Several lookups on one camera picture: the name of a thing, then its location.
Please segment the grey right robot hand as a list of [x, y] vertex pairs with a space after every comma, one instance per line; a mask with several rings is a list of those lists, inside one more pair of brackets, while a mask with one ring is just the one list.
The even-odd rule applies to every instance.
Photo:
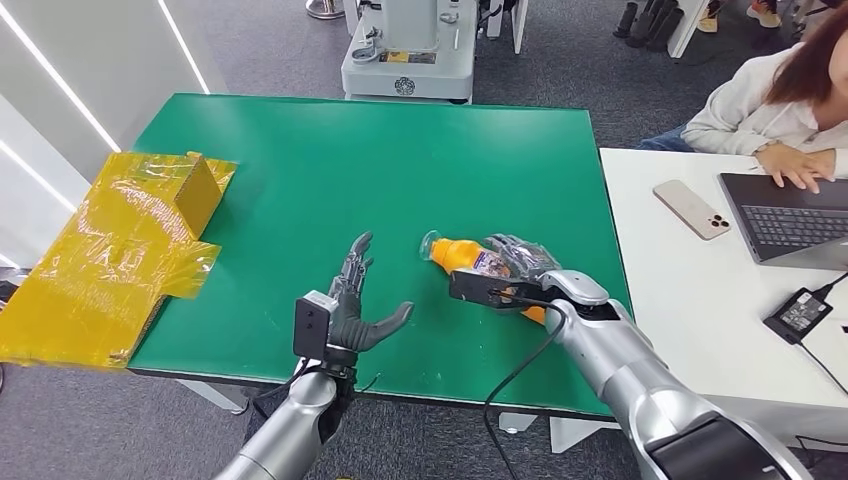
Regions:
[[484, 243], [504, 260], [514, 278], [535, 282], [547, 272], [562, 269], [544, 246], [515, 235], [491, 234]]

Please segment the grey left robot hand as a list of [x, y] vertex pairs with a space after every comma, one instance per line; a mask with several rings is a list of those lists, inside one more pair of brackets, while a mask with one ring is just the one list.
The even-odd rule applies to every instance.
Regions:
[[394, 313], [378, 322], [361, 318], [363, 285], [373, 263], [372, 258], [366, 257], [372, 238], [369, 231], [356, 238], [329, 290], [329, 296], [338, 302], [331, 315], [329, 343], [357, 353], [368, 351], [395, 334], [407, 323], [415, 306], [410, 301], [402, 302]]

